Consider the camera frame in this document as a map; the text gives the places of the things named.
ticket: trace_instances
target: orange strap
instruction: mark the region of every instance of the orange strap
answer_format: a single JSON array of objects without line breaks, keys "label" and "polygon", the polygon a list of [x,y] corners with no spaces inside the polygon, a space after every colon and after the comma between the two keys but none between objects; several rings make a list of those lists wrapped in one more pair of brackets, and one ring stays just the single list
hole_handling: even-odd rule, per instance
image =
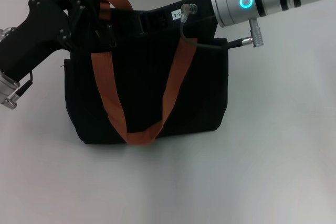
[{"label": "orange strap", "polygon": [[[112,3],[115,8],[132,9],[128,0],[107,1]],[[100,18],[110,20],[109,3],[101,3],[100,8]],[[186,43],[182,39],[180,40],[169,73],[166,90],[163,94],[162,120],[145,131],[137,133],[127,132],[126,119],[114,79],[112,53],[104,52],[91,55],[96,84],[110,123],[128,144],[145,145],[154,142],[175,106],[181,84],[191,65],[195,52],[195,46]]]}]

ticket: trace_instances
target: white table surface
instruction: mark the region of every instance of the white table surface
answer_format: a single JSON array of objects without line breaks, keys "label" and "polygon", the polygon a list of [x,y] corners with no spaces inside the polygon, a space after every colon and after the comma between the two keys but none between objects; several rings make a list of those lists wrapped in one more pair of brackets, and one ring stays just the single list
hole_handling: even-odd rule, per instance
[{"label": "white table surface", "polygon": [[[0,0],[0,27],[27,2]],[[85,145],[65,108],[69,53],[52,54],[18,108],[0,106],[0,223],[336,223],[335,13],[326,0],[260,19],[265,46],[230,51],[221,127],[148,147]]]}]

